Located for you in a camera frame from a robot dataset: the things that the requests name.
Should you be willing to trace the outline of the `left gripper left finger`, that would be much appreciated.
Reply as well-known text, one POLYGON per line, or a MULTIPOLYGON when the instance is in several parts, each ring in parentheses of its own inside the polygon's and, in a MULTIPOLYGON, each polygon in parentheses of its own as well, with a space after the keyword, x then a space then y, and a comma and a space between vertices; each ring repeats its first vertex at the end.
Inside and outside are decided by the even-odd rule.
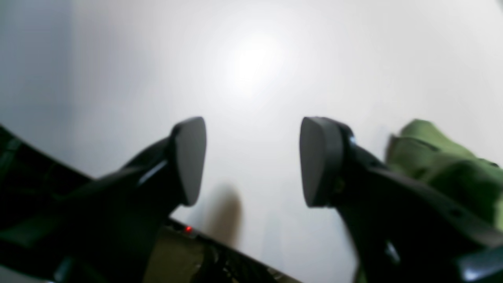
POLYGON ((1 230, 1 265, 54 283, 140 283, 158 232, 198 200, 206 123, 177 123, 119 170, 1 230))

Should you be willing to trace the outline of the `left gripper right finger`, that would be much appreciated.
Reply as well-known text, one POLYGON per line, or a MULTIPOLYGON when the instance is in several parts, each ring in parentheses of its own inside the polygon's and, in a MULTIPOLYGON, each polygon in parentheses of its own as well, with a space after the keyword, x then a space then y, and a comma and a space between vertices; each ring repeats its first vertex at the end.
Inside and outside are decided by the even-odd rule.
POLYGON ((347 125, 303 118, 299 150, 307 206, 339 213, 367 283, 502 282, 502 233, 392 172, 347 125))

